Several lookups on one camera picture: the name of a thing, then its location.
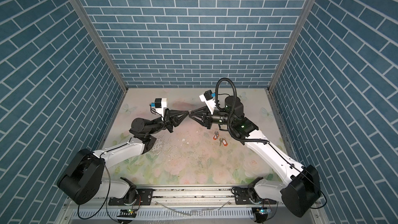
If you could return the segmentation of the aluminium corner post left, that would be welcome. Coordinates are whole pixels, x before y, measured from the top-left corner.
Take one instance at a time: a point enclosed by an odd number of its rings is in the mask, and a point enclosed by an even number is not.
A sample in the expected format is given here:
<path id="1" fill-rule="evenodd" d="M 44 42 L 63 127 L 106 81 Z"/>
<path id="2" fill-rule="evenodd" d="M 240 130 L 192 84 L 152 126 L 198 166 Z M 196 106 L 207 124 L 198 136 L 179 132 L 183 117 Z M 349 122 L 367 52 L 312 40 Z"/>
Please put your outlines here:
<path id="1" fill-rule="evenodd" d="M 118 82 L 119 86 L 121 87 L 124 94 L 126 94 L 128 87 L 124 82 L 121 74 L 117 70 L 110 54 L 108 53 L 105 45 L 103 44 L 100 36 L 98 35 L 92 21 L 90 20 L 88 14 L 86 13 L 82 3 L 80 0 L 69 0 L 73 9 L 75 10 L 76 14 L 78 15 L 79 19 L 81 20 L 83 26 L 87 30 L 88 34 L 92 38 L 96 48 L 99 50 L 100 54 L 103 57 L 103 60 L 108 65 L 109 69 L 111 70 L 112 74 L 114 75 L 116 81 Z"/>

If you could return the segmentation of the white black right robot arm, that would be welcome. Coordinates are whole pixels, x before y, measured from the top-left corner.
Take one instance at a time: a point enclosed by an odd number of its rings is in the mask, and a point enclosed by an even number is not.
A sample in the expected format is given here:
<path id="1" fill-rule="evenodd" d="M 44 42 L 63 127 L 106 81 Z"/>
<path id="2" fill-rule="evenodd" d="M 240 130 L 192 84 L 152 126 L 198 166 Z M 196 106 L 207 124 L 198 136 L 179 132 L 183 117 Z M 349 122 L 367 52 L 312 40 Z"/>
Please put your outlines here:
<path id="1" fill-rule="evenodd" d="M 274 145 L 259 127 L 244 115 L 244 107 L 238 97 L 228 96 L 225 109 L 216 107 L 215 94 L 200 95 L 204 107 L 190 112 L 189 117 L 210 129 L 211 125 L 226 125 L 230 136 L 254 151 L 280 177 L 272 182 L 258 177 L 248 185 L 253 202 L 271 199 L 282 202 L 295 216 L 302 217 L 321 197 L 320 177 L 316 168 L 303 166 Z"/>

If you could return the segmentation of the aluminium corner post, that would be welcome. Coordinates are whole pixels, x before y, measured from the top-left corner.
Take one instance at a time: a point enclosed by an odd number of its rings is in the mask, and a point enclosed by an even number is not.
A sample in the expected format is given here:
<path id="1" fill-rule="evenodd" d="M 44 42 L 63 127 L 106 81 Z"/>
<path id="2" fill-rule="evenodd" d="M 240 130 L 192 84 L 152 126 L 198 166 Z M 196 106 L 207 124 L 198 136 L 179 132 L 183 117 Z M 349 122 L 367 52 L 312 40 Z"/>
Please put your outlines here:
<path id="1" fill-rule="evenodd" d="M 274 75 L 272 76 L 272 79 L 269 83 L 268 90 L 269 92 L 272 92 L 277 84 L 277 81 L 282 74 L 283 68 L 286 65 L 289 56 L 293 50 L 293 47 L 298 39 L 298 36 L 311 12 L 311 9 L 313 8 L 315 3 L 315 0 L 306 0 L 305 4 L 303 5 L 302 11 L 297 19 L 297 23 L 294 26 L 294 29 L 290 35 L 289 41 L 285 47 L 284 53 L 282 54 L 279 64 L 276 67 L 276 70 L 274 72 Z"/>
<path id="2" fill-rule="evenodd" d="M 69 0 L 73 9 L 75 10 L 76 14 L 78 15 L 79 19 L 81 20 L 83 26 L 87 30 L 88 34 L 92 38 L 96 48 L 99 50 L 100 54 L 103 57 L 103 60 L 108 65 L 109 69 L 111 70 L 112 74 L 114 75 L 116 81 L 118 82 L 119 86 L 121 87 L 124 94 L 126 94 L 128 87 L 124 82 L 121 74 L 117 70 L 110 54 L 108 53 L 105 45 L 103 44 L 100 36 L 98 35 L 92 21 L 90 20 L 88 14 L 86 13 L 82 3 L 80 0 Z"/>

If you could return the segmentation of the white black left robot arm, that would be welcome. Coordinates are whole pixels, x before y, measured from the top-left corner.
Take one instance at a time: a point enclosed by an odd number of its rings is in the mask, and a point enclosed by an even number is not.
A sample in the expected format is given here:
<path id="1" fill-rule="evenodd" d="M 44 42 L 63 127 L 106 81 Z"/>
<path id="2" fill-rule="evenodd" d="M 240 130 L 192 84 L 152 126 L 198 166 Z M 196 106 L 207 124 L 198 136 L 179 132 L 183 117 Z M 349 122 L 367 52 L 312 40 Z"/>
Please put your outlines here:
<path id="1" fill-rule="evenodd" d="M 173 132 L 188 115 L 188 111 L 165 109 L 164 115 L 154 120 L 135 118 L 129 132 L 139 142 L 129 140 L 102 150 L 80 150 L 58 179 L 58 188 L 78 205 L 93 198 L 111 198 L 120 205 L 136 204 L 138 190 L 132 181 L 125 177 L 112 181 L 104 173 L 126 159 L 149 152 L 157 140 L 154 134 L 163 130 Z"/>

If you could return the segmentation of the key with red tag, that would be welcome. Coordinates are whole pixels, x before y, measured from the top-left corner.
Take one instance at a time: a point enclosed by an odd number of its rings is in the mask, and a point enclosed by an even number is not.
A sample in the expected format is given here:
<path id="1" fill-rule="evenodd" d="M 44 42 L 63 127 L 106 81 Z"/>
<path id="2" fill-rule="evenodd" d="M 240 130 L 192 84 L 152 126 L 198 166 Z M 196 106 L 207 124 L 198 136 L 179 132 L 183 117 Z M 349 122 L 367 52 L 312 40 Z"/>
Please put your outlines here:
<path id="1" fill-rule="evenodd" d="M 219 132 L 215 131 L 213 140 L 217 140 L 219 138 Z"/>

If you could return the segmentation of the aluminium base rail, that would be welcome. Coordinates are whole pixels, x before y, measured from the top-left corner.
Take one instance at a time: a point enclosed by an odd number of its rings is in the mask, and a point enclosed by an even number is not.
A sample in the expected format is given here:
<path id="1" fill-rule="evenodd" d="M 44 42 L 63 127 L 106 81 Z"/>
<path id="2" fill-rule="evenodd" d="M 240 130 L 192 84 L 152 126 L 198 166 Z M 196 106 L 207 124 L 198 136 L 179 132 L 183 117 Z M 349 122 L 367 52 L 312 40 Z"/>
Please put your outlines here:
<path id="1" fill-rule="evenodd" d="M 221 207 L 227 206 L 259 205 L 265 199 L 265 203 L 275 205 L 282 201 L 282 195 L 273 187 L 266 186 L 266 191 L 256 193 L 258 200 L 249 196 L 246 185 L 210 185 L 210 186 L 148 186 L 139 187 L 138 199 L 144 206 L 167 207 Z"/>

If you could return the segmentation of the aluminium corner post right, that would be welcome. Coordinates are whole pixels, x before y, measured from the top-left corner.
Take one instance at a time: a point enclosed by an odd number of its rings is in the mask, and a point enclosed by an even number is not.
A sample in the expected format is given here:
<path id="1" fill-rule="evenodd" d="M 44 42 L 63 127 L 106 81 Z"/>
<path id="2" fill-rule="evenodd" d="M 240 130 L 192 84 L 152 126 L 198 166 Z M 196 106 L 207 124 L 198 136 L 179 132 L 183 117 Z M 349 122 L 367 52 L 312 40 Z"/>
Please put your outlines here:
<path id="1" fill-rule="evenodd" d="M 305 4 L 303 5 L 302 11 L 297 19 L 297 23 L 294 26 L 294 29 L 290 35 L 289 41 L 285 47 L 284 53 L 282 54 L 279 64 L 276 67 L 276 70 L 274 72 L 274 75 L 272 76 L 272 79 L 269 83 L 268 90 L 269 92 L 272 92 L 277 84 L 277 81 L 282 74 L 283 68 L 286 65 L 289 56 L 293 50 L 293 47 L 298 39 L 298 36 L 311 12 L 311 9 L 313 8 L 315 3 L 315 0 L 306 0 Z"/>

